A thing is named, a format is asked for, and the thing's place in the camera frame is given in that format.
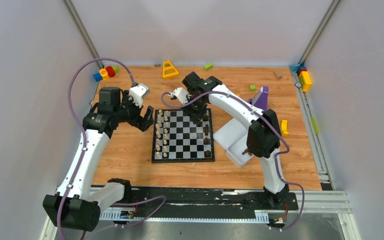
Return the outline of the brown chess piece long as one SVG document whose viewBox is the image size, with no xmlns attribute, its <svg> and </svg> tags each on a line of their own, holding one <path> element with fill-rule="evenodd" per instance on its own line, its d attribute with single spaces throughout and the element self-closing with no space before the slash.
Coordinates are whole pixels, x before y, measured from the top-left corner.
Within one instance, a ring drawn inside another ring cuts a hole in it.
<svg viewBox="0 0 384 240">
<path fill-rule="evenodd" d="M 209 132 L 210 132 L 210 126 L 208 124 L 205 124 L 205 126 L 203 127 L 203 132 L 204 132 L 204 135 L 205 136 L 208 136 L 209 135 Z"/>
</svg>

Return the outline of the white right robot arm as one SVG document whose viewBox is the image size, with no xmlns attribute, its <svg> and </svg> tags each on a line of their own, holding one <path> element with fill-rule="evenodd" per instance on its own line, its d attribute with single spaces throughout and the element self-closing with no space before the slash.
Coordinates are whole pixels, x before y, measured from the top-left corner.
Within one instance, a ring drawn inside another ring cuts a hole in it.
<svg viewBox="0 0 384 240">
<path fill-rule="evenodd" d="M 289 185 L 283 180 L 280 164 L 275 159 L 280 152 L 280 127 L 277 114 L 253 106 L 234 94 L 214 76 L 200 78 L 194 71 L 183 80 L 185 88 L 178 88 L 175 96 L 182 110 L 194 123 L 204 119 L 208 104 L 212 104 L 237 121 L 247 131 L 246 141 L 239 154 L 251 154 L 260 160 L 264 176 L 266 204 L 278 209 L 286 201 Z"/>
</svg>

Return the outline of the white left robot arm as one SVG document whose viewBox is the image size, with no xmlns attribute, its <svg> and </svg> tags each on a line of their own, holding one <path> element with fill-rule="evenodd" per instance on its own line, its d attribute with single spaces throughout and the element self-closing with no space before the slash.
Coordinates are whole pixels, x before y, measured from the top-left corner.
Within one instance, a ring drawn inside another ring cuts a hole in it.
<svg viewBox="0 0 384 240">
<path fill-rule="evenodd" d="M 152 106 L 141 116 L 143 101 L 149 93 L 142 83 L 128 90 L 119 87 L 99 90 L 98 102 L 80 124 L 79 146 L 65 179 L 55 194 L 46 195 L 42 202 L 56 227 L 91 232 L 108 207 L 114 203 L 122 207 L 132 203 L 128 180 L 113 178 L 96 192 L 91 192 L 91 185 L 101 155 L 120 123 L 128 123 L 142 132 L 154 123 Z"/>
</svg>

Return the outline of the black white chess board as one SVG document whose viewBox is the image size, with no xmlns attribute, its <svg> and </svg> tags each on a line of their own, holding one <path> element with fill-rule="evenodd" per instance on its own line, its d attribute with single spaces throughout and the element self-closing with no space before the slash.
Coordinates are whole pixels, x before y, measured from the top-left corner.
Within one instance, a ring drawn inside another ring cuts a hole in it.
<svg viewBox="0 0 384 240">
<path fill-rule="evenodd" d="M 201 122 L 195 124 L 181 109 L 155 110 L 151 162 L 201 163 L 215 161 L 212 112 L 207 109 Z M 209 125 L 205 136 L 203 127 Z M 204 152 L 211 151 L 206 158 Z"/>
</svg>

